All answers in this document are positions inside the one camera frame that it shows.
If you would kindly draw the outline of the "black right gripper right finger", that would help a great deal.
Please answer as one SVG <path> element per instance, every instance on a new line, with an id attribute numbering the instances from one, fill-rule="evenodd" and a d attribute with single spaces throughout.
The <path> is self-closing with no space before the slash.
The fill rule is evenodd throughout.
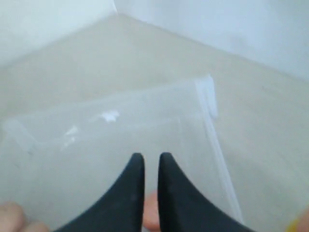
<path id="1" fill-rule="evenodd" d="M 158 211 L 162 232 L 251 232 L 205 198 L 171 153 L 159 159 Z"/>

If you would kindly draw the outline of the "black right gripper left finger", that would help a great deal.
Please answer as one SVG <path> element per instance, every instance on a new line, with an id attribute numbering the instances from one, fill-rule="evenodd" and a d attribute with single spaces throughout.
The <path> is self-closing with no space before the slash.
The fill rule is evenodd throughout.
<path id="1" fill-rule="evenodd" d="M 89 209 L 58 232 L 140 232 L 145 190 L 145 164 L 134 153 L 111 188 Z"/>

